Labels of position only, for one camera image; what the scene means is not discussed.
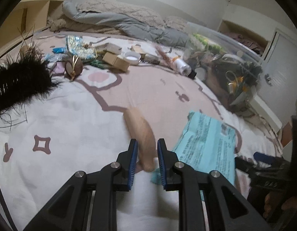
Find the person right hand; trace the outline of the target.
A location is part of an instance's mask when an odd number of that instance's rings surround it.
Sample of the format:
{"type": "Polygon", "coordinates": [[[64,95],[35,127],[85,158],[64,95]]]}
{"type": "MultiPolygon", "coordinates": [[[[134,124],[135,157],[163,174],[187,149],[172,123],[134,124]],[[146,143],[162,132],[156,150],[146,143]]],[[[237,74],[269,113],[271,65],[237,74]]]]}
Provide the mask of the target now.
{"type": "Polygon", "coordinates": [[[263,217],[267,218],[277,208],[281,208],[283,211],[297,209],[297,197],[291,197],[284,201],[282,200],[282,194],[277,192],[268,193],[264,200],[263,217]]]}

